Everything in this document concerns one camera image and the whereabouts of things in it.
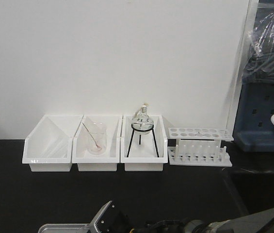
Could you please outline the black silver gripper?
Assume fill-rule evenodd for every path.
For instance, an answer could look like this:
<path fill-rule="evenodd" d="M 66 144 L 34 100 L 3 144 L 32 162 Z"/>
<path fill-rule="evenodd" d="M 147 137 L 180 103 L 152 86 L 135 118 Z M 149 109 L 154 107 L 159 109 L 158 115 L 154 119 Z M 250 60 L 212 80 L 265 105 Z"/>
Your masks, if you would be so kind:
<path fill-rule="evenodd" d="M 91 233 L 129 233 L 133 228 L 114 200 L 104 204 L 89 224 Z"/>

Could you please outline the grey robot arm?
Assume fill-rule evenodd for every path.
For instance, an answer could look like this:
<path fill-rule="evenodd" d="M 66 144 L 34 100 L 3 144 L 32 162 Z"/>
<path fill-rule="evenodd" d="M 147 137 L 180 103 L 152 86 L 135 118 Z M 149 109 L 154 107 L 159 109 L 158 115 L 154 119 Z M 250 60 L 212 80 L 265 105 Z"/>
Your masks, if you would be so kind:
<path fill-rule="evenodd" d="M 130 222 L 113 200 L 104 204 L 88 225 L 88 233 L 274 233 L 274 208 L 224 221 L 162 220 L 144 227 Z"/>

